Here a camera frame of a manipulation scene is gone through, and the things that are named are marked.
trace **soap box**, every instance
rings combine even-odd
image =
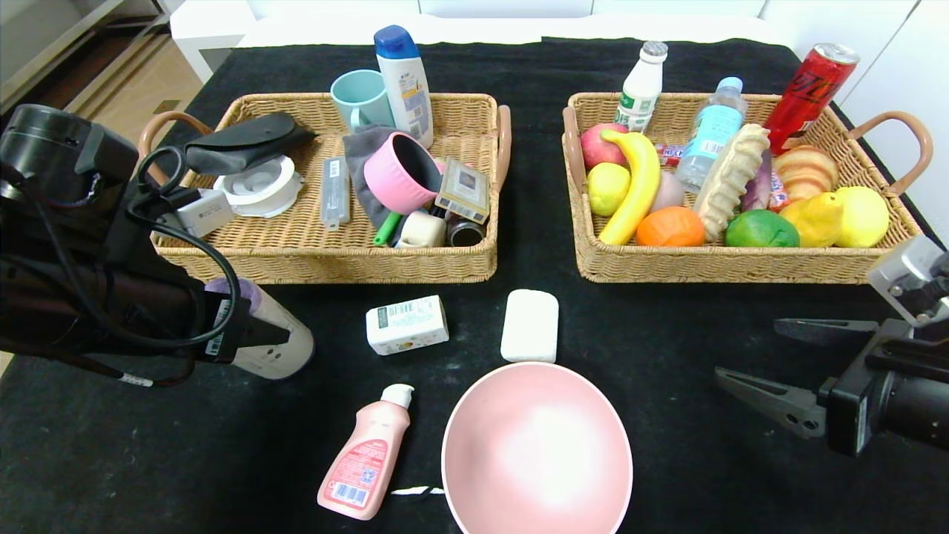
[[[432,295],[369,310],[365,338],[383,356],[448,341],[441,298]]]

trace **water bottle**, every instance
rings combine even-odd
[[[697,193],[701,189],[712,163],[744,122],[748,103],[741,98],[741,88],[741,79],[723,79],[698,111],[692,140],[685,145],[676,169],[676,178],[687,191]]]

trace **white tape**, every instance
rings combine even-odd
[[[390,495],[421,495],[422,493],[428,491],[428,488],[431,486],[413,486],[406,487],[404,489],[396,489],[390,493]],[[440,487],[432,487],[432,495],[444,495],[445,490]]]

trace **basket handle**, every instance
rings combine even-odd
[[[497,128],[497,181],[494,188],[500,192],[511,168],[511,108],[507,105],[497,108]]]
[[[208,135],[213,130],[203,122],[199,121],[192,115],[184,113],[182,111],[165,111],[164,113],[159,113],[148,124],[145,125],[145,128],[141,131],[141,136],[139,137],[139,161],[143,160],[145,156],[152,151],[152,143],[155,141],[155,135],[161,129],[162,126],[165,126],[165,123],[169,121],[184,121],[185,123],[193,126],[201,135]],[[152,164],[148,169],[149,174],[152,175],[152,178],[158,183],[158,185],[164,185],[168,183],[168,175],[164,173],[158,165]]]
[[[567,163],[570,165],[570,174],[573,175],[573,183],[577,186],[577,191],[582,195],[584,193],[584,181],[586,180],[586,167],[584,167],[584,156],[580,149],[580,128],[577,126],[577,113],[569,105],[564,108],[564,135],[567,138]]]
[[[853,128],[848,135],[850,139],[859,139],[866,135],[866,132],[876,127],[877,124],[890,119],[895,119],[906,124],[913,132],[913,135],[916,136],[916,140],[920,142],[920,160],[906,173],[906,176],[895,181],[888,188],[894,195],[902,195],[905,193],[906,188],[922,174],[922,171],[926,170],[926,167],[928,167],[929,163],[933,160],[933,138],[929,135],[929,130],[922,124],[922,121],[905,111],[887,111]]]

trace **green handle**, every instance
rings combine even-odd
[[[392,237],[392,233],[396,231],[396,226],[399,226],[399,220],[401,218],[401,213],[390,211],[389,217],[385,218],[385,222],[379,227],[379,232],[376,232],[376,237],[372,240],[372,244],[377,247],[385,246],[389,242],[389,238]]]

